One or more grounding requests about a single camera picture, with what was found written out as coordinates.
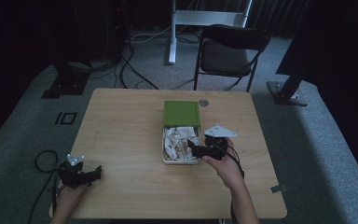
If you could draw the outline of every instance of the wire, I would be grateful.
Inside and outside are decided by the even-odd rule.
[[[115,69],[114,75],[115,75],[115,82],[113,83],[113,88],[116,88],[117,81],[118,81],[118,77],[117,77],[117,69]]]
[[[106,46],[103,51],[103,60],[104,60],[104,56],[107,52],[107,48],[109,47],[109,23],[107,22],[107,18],[105,18],[105,23],[106,23]]]
[[[237,156],[237,159],[234,158],[230,153],[228,153],[226,150],[222,149],[220,146],[218,146],[217,144],[213,144],[214,147],[217,147],[219,150],[221,150],[222,152],[224,152],[226,155],[228,155],[232,160],[235,161],[235,163],[237,163],[238,165],[238,168],[240,168],[240,171],[241,171],[241,174],[242,174],[242,177],[245,177],[245,172],[242,170],[242,167],[241,167],[241,164],[240,164],[240,157],[238,156],[238,153],[237,151],[234,149],[234,147],[231,147],[229,145],[227,145],[228,147],[230,147],[236,154]]]
[[[86,44],[86,39],[84,38],[83,30],[81,29],[80,19],[79,19],[79,16],[77,15],[77,10],[76,10],[76,7],[75,7],[74,0],[72,0],[71,3],[72,3],[72,9],[73,9],[74,12],[75,12],[76,21],[77,21],[77,26],[78,26],[78,28],[79,28],[79,31],[80,31],[80,34],[81,34],[81,37],[82,37],[82,40],[83,40],[83,46],[86,47],[86,46],[87,46],[87,44]],[[86,54],[87,54],[87,58],[90,60],[89,52],[86,51]]]
[[[93,72],[108,71],[116,65],[117,65],[117,63],[115,63],[115,62],[109,62],[109,63],[105,63],[103,65],[100,65],[98,67],[92,67],[92,68],[81,68],[81,67],[75,67],[73,65],[71,65],[71,66],[77,72],[93,73]]]
[[[121,70],[120,70],[120,74],[119,74],[119,77],[120,77],[120,81],[121,83],[123,84],[124,88],[125,89],[128,89],[126,83],[124,82],[124,69],[126,68],[126,66],[128,66],[133,73],[135,73],[138,77],[142,78],[145,82],[147,82],[150,86],[152,86],[153,88],[155,88],[156,90],[158,90],[158,87],[153,84],[153,82],[151,82],[149,79],[147,79],[146,77],[142,76],[138,71],[136,71],[132,65],[130,64],[130,60],[135,52],[135,49],[133,48],[133,46],[130,46],[130,52],[131,52],[131,55],[129,57],[129,59],[125,59],[123,56],[121,56],[121,58],[123,59],[123,61],[125,62],[124,65],[121,67]]]
[[[190,5],[187,7],[186,10],[189,10],[189,9],[193,6],[194,2],[196,2],[196,0],[193,0],[193,1],[190,3]],[[197,4],[196,4],[194,10],[197,10],[197,9],[198,9],[199,3],[200,3],[200,0],[197,0]],[[182,30],[176,32],[176,34],[179,34],[179,33],[181,33],[182,31],[184,31],[186,27],[187,27],[187,26],[185,26]],[[161,32],[159,32],[159,33],[156,33],[156,34],[138,34],[138,35],[135,35],[135,36],[133,36],[133,37],[131,38],[131,40],[133,40],[134,38],[137,38],[137,37],[139,37],[139,36],[142,36],[142,35],[152,35],[152,36],[149,37],[149,38],[147,38],[147,39],[144,40],[144,41],[139,41],[139,42],[133,42],[133,41],[131,41],[131,43],[134,43],[134,44],[143,44],[143,43],[145,43],[145,42],[147,42],[147,41],[149,41],[149,40],[151,40],[151,39],[153,39],[153,38],[155,38],[155,37],[157,37],[157,36],[159,36],[159,35],[163,35],[163,34],[164,34],[166,31],[168,31],[170,28],[171,28],[171,26],[167,27],[165,30],[163,30],[163,31],[161,31]]]
[[[145,80],[142,80],[142,81],[140,81],[140,82],[138,82],[138,83],[136,83],[136,89],[147,89],[147,90],[151,90],[152,88],[151,88],[151,85],[149,84],[149,85],[147,85],[147,84],[145,84],[146,85],[146,88],[143,88],[142,86],[141,86],[141,84],[143,84],[143,83],[145,83],[146,81]]]
[[[180,42],[187,43],[187,44],[198,44],[200,42],[200,35],[194,31],[192,32],[192,34],[197,38],[196,40],[189,40],[186,38],[182,38],[178,35],[176,36],[176,39]]]
[[[102,77],[109,76],[111,73],[115,73],[117,70],[117,66],[115,66],[112,70],[108,71],[106,74],[100,75],[99,77],[89,77],[89,79],[99,79]]]
[[[40,166],[38,164],[39,157],[41,155],[45,154],[45,153],[52,153],[54,155],[55,162],[54,162],[54,167],[51,170],[43,170],[42,168],[40,168]],[[58,154],[57,154],[57,152],[55,152],[54,150],[44,150],[44,151],[39,152],[36,155],[36,157],[34,158],[34,166],[36,167],[36,169],[38,171],[40,171],[42,173],[45,173],[45,174],[50,174],[50,176],[48,177],[48,180],[46,181],[45,185],[40,190],[39,194],[36,197],[36,200],[34,201],[34,205],[32,206],[30,215],[28,216],[28,223],[29,224],[31,224],[32,217],[34,215],[34,209],[36,208],[36,205],[39,202],[40,197],[42,196],[43,192],[47,188],[48,183],[50,182],[50,180],[51,180],[51,178],[53,177],[54,174],[56,174],[55,177],[54,177],[54,181],[55,181],[55,183],[57,183],[57,173],[56,173],[57,166],[58,166]]]

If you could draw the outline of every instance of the dark curtain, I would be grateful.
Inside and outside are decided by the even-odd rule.
[[[66,62],[88,63],[90,58],[110,59],[120,53],[125,33],[117,7],[121,1],[31,2]],[[0,127],[34,77],[53,63],[53,54],[28,2],[0,1]]]
[[[311,0],[254,0],[247,27],[262,28],[273,35],[293,37],[310,6]],[[135,29],[165,28],[171,25],[172,1],[170,0],[128,0],[130,24]],[[206,10],[243,12],[243,0],[177,0],[176,8],[181,10]]]
[[[314,0],[277,73],[317,86],[358,162],[358,0]]]

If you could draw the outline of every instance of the metal leg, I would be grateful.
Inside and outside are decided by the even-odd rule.
[[[239,77],[238,80],[234,83],[234,86],[237,85],[243,77]]]
[[[194,74],[194,87],[193,87],[193,91],[196,91],[197,90],[197,82],[199,80],[199,73],[196,71],[196,73]]]
[[[176,1],[172,0],[172,34],[171,34],[171,45],[170,45],[170,59],[169,64],[175,64],[176,60]]]
[[[252,0],[246,1],[245,10],[243,11],[243,24],[242,27],[246,26],[246,22],[248,21],[249,17],[249,10],[251,9]]]
[[[251,89],[254,74],[255,74],[255,70],[252,71],[252,74],[249,76],[249,82],[248,82],[248,87],[246,87],[246,92],[249,92],[249,90]]]

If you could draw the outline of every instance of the metal stand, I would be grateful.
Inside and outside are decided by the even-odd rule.
[[[300,89],[296,89],[295,92],[289,96],[284,94],[285,82],[269,81],[267,82],[268,88],[274,98],[276,105],[300,105],[307,106],[307,102],[304,100],[303,94]]]
[[[176,55],[176,25],[200,25],[225,24],[245,27],[248,19],[252,0],[248,0],[243,12],[216,12],[196,10],[176,10],[176,0],[172,0],[172,37],[170,46],[169,64],[175,64]]]
[[[42,99],[59,99],[61,95],[81,95],[89,80],[90,73],[77,72],[68,64],[68,71],[57,75],[50,90],[45,91]]]

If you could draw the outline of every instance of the white paper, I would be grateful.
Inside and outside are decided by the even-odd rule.
[[[193,157],[191,153],[191,148],[187,145],[187,140],[192,141],[196,146],[199,144],[199,138],[193,127],[165,129],[164,148],[173,161],[197,161],[197,158]]]
[[[204,134],[212,137],[236,137],[237,133],[232,132],[231,130],[216,124],[212,128],[205,130]]]

